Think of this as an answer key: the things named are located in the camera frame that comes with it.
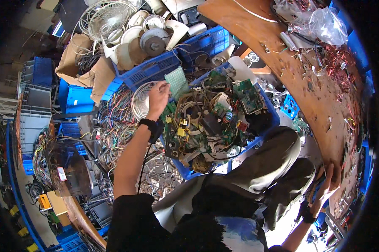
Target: cardboard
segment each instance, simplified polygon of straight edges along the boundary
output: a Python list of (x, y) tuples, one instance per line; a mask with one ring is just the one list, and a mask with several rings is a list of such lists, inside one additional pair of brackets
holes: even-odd
[(87, 35), (75, 34), (64, 50), (55, 73), (70, 85), (93, 88), (90, 98), (94, 102), (100, 102), (108, 85), (115, 78), (115, 69), (109, 58), (101, 57), (89, 72), (78, 76), (79, 67), (75, 60), (80, 55), (77, 52), (83, 53), (83, 48), (91, 48), (91, 45), (92, 41)]

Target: clear plastic bag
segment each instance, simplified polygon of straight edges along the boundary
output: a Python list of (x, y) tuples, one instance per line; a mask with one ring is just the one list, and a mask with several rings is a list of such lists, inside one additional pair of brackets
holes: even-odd
[(331, 9), (316, 9), (309, 18), (306, 15), (299, 16), (288, 26), (288, 31), (296, 31), (309, 38), (319, 38), (330, 45), (348, 43), (346, 26), (335, 14), (335, 9)]

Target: wooden table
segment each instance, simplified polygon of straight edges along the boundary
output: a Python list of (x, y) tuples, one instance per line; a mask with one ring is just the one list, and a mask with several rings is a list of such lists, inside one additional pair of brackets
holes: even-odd
[[(248, 10), (268, 19), (275, 20), (275, 16), (269, 8), (271, 0), (237, 0)], [(308, 71), (309, 77), (303, 79), (305, 70), (302, 63), (292, 57), (296, 52), (280, 52), (285, 46), (279, 34), (285, 31), (285, 26), (278, 23), (271, 23), (247, 13), (232, 0), (208, 0), (198, 6), (198, 11), (205, 17), (220, 24), (230, 33), (238, 37), (243, 43), (247, 44), (271, 69), (283, 85), (288, 89), (296, 103), (303, 112), (321, 150), (324, 163), (330, 159), (342, 164), (343, 150), (345, 142), (348, 145), (348, 153), (344, 173), (348, 174), (352, 164), (358, 161), (357, 154), (353, 151), (357, 132), (351, 133), (344, 118), (355, 118), (358, 123), (360, 114), (359, 100), (363, 84), (355, 67), (348, 67), (350, 73), (356, 76), (357, 88), (351, 88), (349, 94), (344, 95), (341, 103), (337, 101), (337, 94), (340, 87), (331, 80), (326, 74), (317, 77), (312, 71)], [(266, 53), (261, 43), (267, 45), (271, 53)], [(308, 61), (318, 67), (317, 59), (313, 52), (306, 55)], [(331, 130), (327, 131), (331, 117)], [(356, 173), (343, 180), (341, 188), (330, 198), (331, 213), (339, 216), (338, 202), (341, 200), (342, 193), (346, 190), (346, 195), (356, 191)]]

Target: green circuit board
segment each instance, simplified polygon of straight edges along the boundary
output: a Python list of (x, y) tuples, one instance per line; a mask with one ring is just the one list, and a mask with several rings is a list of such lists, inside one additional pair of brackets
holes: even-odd
[(245, 112), (255, 113), (264, 107), (264, 101), (250, 79), (233, 85), (233, 92), (237, 94)]

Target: pants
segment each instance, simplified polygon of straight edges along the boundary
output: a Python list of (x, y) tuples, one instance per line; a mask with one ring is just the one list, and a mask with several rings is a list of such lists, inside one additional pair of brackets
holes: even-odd
[(314, 165), (306, 158), (298, 158), (300, 148), (300, 138), (293, 129), (274, 128), (261, 148), (227, 175), (212, 179), (211, 184), (219, 184), (255, 201), (263, 200), (267, 205), (263, 211), (264, 226), (274, 230), (276, 222), (314, 179)]

